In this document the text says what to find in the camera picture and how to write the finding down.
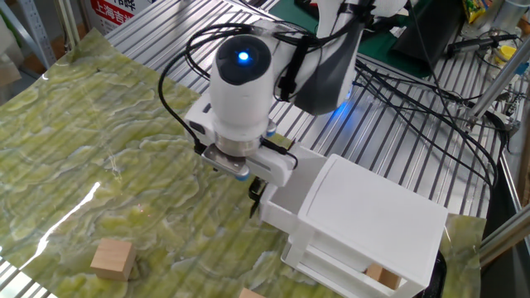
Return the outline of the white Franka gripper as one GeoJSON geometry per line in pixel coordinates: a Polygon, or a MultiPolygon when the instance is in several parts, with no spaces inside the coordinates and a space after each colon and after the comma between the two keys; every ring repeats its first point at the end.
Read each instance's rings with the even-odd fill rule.
{"type": "Polygon", "coordinates": [[[291,177],[295,160],[272,149],[260,147],[247,157],[228,156],[214,144],[214,112],[210,95],[202,94],[185,115],[185,123],[198,137],[206,149],[200,156],[216,170],[224,171],[238,180],[255,175],[248,188],[248,197],[256,202],[261,198],[267,183],[284,186],[291,177]]]}

